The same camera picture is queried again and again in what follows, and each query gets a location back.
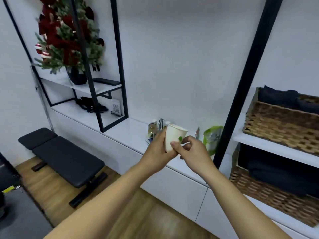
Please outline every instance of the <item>qr code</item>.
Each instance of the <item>qr code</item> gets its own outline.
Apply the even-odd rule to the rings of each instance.
[[[114,111],[114,112],[117,112],[117,113],[120,113],[119,105],[113,104],[113,111]]]

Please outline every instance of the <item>cup rim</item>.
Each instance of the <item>cup rim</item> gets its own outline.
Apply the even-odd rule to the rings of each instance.
[[[169,126],[175,128],[175,129],[178,129],[180,131],[188,132],[188,130],[186,130],[185,128],[182,128],[182,127],[175,125],[175,124],[169,124]]]

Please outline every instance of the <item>bench leg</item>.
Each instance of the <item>bench leg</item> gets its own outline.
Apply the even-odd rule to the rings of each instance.
[[[37,165],[33,166],[31,169],[34,172],[36,172],[36,171],[39,171],[40,169],[42,169],[46,165],[47,165],[47,163],[42,161],[41,163],[38,163]]]
[[[89,183],[84,190],[81,191],[73,200],[69,202],[69,205],[75,209],[78,207],[79,204],[82,203],[82,201],[85,200],[86,197],[88,197],[92,191],[98,187],[99,184],[102,183],[103,180],[107,178],[107,174],[102,172],[98,177],[94,178],[91,183]]]

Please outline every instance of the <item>black padded bench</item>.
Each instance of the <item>black padded bench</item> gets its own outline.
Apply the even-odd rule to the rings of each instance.
[[[107,177],[102,172],[104,162],[69,140],[47,128],[41,128],[19,138],[19,142],[38,156],[42,162],[32,167],[34,172],[49,165],[76,188],[86,185],[69,205],[76,208]]]

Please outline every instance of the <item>white paper cup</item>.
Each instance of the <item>white paper cup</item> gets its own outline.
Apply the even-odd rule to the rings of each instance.
[[[187,130],[177,126],[175,124],[169,124],[166,129],[166,134],[165,134],[165,151],[169,152],[172,151],[173,148],[171,146],[171,141],[177,141],[181,143],[179,138],[184,139],[184,137],[187,134]]]

